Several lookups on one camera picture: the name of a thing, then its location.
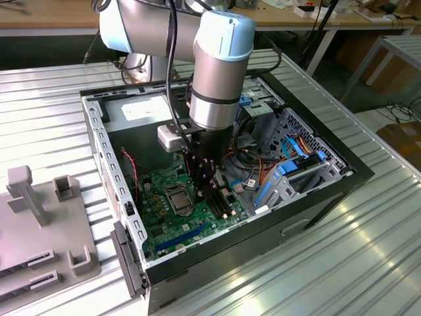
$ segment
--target gray plastic stand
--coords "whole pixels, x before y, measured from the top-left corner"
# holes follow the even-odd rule
[[[7,176],[10,195],[0,195],[0,315],[101,269],[76,179],[32,187],[28,166]]]

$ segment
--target cpu socket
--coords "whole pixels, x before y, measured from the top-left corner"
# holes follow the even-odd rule
[[[194,211],[195,205],[191,201],[185,186],[179,185],[176,188],[167,191],[165,195],[176,215],[185,217],[189,216]]]

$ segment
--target white box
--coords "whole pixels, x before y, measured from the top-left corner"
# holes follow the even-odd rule
[[[296,15],[298,15],[298,16],[300,16],[300,17],[302,17],[302,18],[310,18],[311,17],[311,14],[313,13],[314,11],[304,11],[304,10],[301,10],[301,8],[300,7],[295,7],[294,8],[294,13],[296,14]]]
[[[318,21],[323,20],[324,16],[325,16],[325,15],[326,15],[326,13],[328,12],[328,9],[329,9],[329,8],[324,8],[324,7],[322,7],[322,8],[320,9],[320,14],[319,14],[319,16],[318,16]],[[313,19],[315,19],[315,20],[316,20],[317,15],[318,15],[318,7],[315,7],[315,8],[314,8],[314,11],[313,11],[313,12],[312,12],[312,14],[311,14],[311,18],[313,18]],[[335,18],[335,17],[336,17],[336,15],[337,15],[337,13],[336,13],[335,11],[332,11],[332,13],[331,13],[331,15],[329,16],[329,18]]]

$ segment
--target white label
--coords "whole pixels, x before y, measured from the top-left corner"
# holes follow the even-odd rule
[[[253,179],[249,179],[249,181],[247,182],[248,186],[255,186],[255,184],[256,184],[256,180],[253,180]]]
[[[269,209],[269,206],[267,205],[263,205],[262,207],[259,207],[258,209],[255,210],[256,215],[263,213],[265,211],[267,211]]]
[[[406,135],[412,136],[416,135],[416,131],[412,127],[402,127],[402,130],[406,133]]]
[[[121,107],[126,120],[138,120],[146,117],[171,116],[170,109],[162,95],[150,97],[136,103],[125,104]]]

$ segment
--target aluminum table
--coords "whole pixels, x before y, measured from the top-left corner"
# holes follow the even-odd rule
[[[277,60],[252,54],[251,67]],[[182,76],[193,66],[176,63]],[[321,223],[155,315],[421,314],[421,174],[284,56],[272,72],[376,175]],[[101,273],[10,315],[144,315],[130,299],[109,232],[79,90],[121,85],[111,64],[0,72],[0,188],[28,164],[34,183],[71,174],[81,184]]]
[[[381,48],[386,48],[389,53],[385,59],[380,63],[378,68],[374,71],[373,76],[377,77],[387,63],[392,59],[393,56],[398,56],[406,61],[408,64],[417,68],[421,71],[421,35],[410,35],[410,36],[380,36],[374,43],[371,50],[362,60],[361,64],[354,72],[352,77],[348,80],[344,92],[342,93],[340,100],[343,102],[347,96],[352,92],[355,84],[357,84],[359,78],[362,76],[368,65],[371,63],[373,58],[377,55]],[[371,85],[374,80],[369,79],[368,85]],[[413,89],[408,92],[405,98],[405,103],[408,103],[415,93],[420,89],[421,82],[414,85]]]

